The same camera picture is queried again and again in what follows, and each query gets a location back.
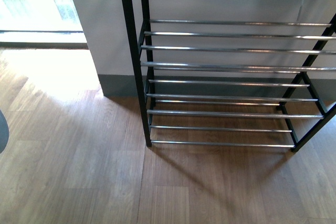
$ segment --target white wall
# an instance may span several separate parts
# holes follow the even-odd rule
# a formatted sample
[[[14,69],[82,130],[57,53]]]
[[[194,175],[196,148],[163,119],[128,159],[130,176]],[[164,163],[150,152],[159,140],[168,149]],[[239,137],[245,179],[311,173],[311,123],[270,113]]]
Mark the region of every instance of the white wall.
[[[121,74],[132,75],[130,53],[127,42],[121,0],[73,0],[83,26],[88,46],[91,50],[93,60],[98,74]],[[211,19],[211,20],[246,20],[246,21],[278,21],[295,22],[301,0],[150,0],[152,18],[162,19]],[[141,24],[140,0],[134,0],[134,9],[138,28]],[[302,22],[324,22],[328,23],[336,11],[335,0],[306,0]],[[209,26],[181,26],[173,25],[169,27],[153,25],[153,30],[181,30],[182,31],[223,31],[223,27]],[[237,31],[237,28],[226,27],[225,31]],[[238,31],[247,33],[259,33],[260,27],[241,27]],[[281,27],[272,28],[271,33],[288,32],[297,34],[297,28],[290,27],[287,30]],[[303,33],[319,35],[321,29],[305,29]],[[238,45],[237,40],[215,39],[212,41],[181,40],[168,38],[155,38],[157,45],[181,45],[181,46],[213,46],[213,47],[254,47],[254,48],[294,48],[311,49],[313,41],[292,42],[287,40],[268,40],[265,43],[256,43],[255,40],[242,41],[243,45]],[[263,55],[254,58],[252,55],[244,54],[214,54],[210,53],[209,58],[204,57],[204,52],[177,52],[172,56],[172,52],[155,51],[157,60],[186,61],[192,59],[195,62],[214,63],[223,62],[223,57],[234,63],[250,63],[269,65],[301,65],[301,56],[276,56]],[[320,56],[315,66],[336,66],[334,57]],[[321,75],[313,75],[313,78],[325,78]]]

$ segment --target gray object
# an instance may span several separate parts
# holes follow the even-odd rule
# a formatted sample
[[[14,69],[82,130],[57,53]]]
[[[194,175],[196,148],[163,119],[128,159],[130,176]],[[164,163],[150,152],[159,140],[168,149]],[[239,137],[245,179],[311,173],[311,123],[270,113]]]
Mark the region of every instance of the gray object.
[[[5,116],[0,111],[0,153],[4,151],[9,139],[9,128]]]

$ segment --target laminate flooring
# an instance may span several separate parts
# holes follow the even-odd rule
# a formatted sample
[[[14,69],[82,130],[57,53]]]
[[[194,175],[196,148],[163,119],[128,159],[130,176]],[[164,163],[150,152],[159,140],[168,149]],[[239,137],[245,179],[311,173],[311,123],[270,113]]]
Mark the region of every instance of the laminate flooring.
[[[146,148],[137,99],[104,97],[88,50],[0,49],[0,109],[10,129],[0,154],[1,224],[336,224],[336,119],[296,154],[251,147]],[[290,109],[298,113],[296,106]],[[316,113],[310,105],[303,110]],[[154,121],[163,122],[284,126],[278,120]],[[298,134],[312,123],[296,120]],[[153,130],[152,137],[254,143],[290,138],[190,130]]]

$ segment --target gray baseboard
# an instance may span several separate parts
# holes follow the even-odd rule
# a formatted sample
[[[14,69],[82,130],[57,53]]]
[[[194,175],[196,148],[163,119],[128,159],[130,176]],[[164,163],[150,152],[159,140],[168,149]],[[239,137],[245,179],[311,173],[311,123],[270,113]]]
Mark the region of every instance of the gray baseboard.
[[[99,81],[106,97],[136,97],[134,76],[105,75],[99,74]],[[162,77],[162,79],[176,79],[176,77]],[[216,80],[216,81],[239,81],[239,82],[279,82],[290,83],[291,79],[274,78],[214,78],[214,77],[183,77],[184,80]],[[336,100],[336,80],[313,79],[315,88],[323,100]],[[265,88],[247,86],[217,86],[204,84],[156,84],[157,93],[170,94],[198,94],[198,95],[232,95],[251,97],[281,97],[286,88]],[[311,98],[306,88],[296,89],[295,98]]]
[[[38,48],[38,49],[86,49],[86,43],[70,42],[7,42],[0,41],[0,47],[6,48]]]

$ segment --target metal shoe rack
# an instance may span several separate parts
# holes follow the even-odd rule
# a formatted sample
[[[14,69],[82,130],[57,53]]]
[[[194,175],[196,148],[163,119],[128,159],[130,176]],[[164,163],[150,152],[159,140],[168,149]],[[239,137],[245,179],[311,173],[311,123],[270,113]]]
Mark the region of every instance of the metal shoe rack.
[[[128,33],[129,46],[131,51],[132,64],[134,69],[136,88],[139,97],[141,118],[144,129],[144,136],[146,145],[148,147],[152,144],[159,143],[173,143],[173,144],[195,144],[195,145],[237,145],[237,146],[273,146],[273,147],[286,147],[290,148],[293,152],[297,152],[303,147],[332,117],[336,114],[336,105],[330,109],[324,105],[320,99],[315,87],[313,86],[307,72],[328,72],[336,71],[335,67],[312,67],[312,64],[316,60],[318,55],[335,55],[336,51],[323,50],[324,46],[329,40],[336,40],[333,36],[336,29],[336,14],[329,23],[270,23],[270,22],[214,22],[206,20],[161,20],[151,19],[149,0],[141,0],[142,3],[142,15],[143,22],[140,30],[140,35],[137,36],[135,29],[135,19],[132,0],[122,0],[125,22]],[[181,24],[181,25],[214,25],[214,26],[262,26],[262,27],[287,27],[295,26],[298,28],[324,28],[324,32],[320,36],[293,36],[293,35],[263,35],[263,34],[226,34],[226,33],[186,33],[181,32],[164,32],[164,31],[152,31],[151,24],[163,23],[163,24]],[[214,37],[214,38],[253,38],[253,39],[288,39],[288,40],[315,40],[316,44],[312,49],[254,49],[254,48],[211,48],[211,47],[174,47],[174,46],[160,46],[152,44],[152,37],[154,36],[181,36],[181,37]],[[183,51],[204,51],[204,52],[222,52],[222,53],[251,53],[251,54],[278,54],[278,55],[305,55],[307,56],[301,66],[254,66],[254,65],[233,65],[225,61],[223,58],[223,64],[202,64],[194,62],[176,63],[176,62],[157,62],[154,61],[153,51],[156,50],[183,50]],[[143,82],[142,69],[146,67],[146,80]],[[154,72],[160,70],[169,70],[173,72],[183,71],[205,71],[205,72],[236,72],[236,73],[251,73],[260,76],[263,73],[276,73],[281,74],[293,74],[294,79],[291,83],[264,83],[264,82],[227,82],[227,81],[213,81],[213,80],[185,80],[179,79],[162,79],[156,78]],[[170,83],[171,85],[237,85],[237,86],[255,86],[255,87],[283,87],[287,89],[282,97],[270,98],[270,97],[242,97],[232,96],[230,94],[223,95],[198,95],[198,94],[165,94],[156,93],[155,86],[160,83]],[[292,94],[296,89],[306,88],[308,89],[311,98],[292,98]],[[289,114],[287,112],[286,104],[288,102],[295,102],[297,104],[313,102],[316,104],[319,114]],[[179,110],[161,110],[157,109],[158,103],[173,103],[179,104]],[[274,113],[237,113],[237,112],[214,112],[214,111],[189,111],[184,110],[186,104],[214,104],[220,105],[232,105],[232,106],[253,106],[257,108],[259,106],[274,106]],[[180,126],[180,125],[154,125],[153,118],[155,116],[169,115],[169,116],[193,116],[193,117],[224,117],[224,118],[247,118],[247,119],[272,119],[272,120],[284,120],[287,129],[284,130],[269,130],[269,129],[234,129],[226,127],[195,127],[195,126]],[[295,129],[292,124],[293,119],[315,119],[317,123],[301,138],[298,139]],[[270,133],[284,133],[290,134],[293,144],[242,144],[242,143],[214,143],[214,142],[189,142],[189,141],[158,141],[151,139],[151,130],[157,128],[160,130],[190,130],[190,131],[244,131],[244,132],[270,132]]]

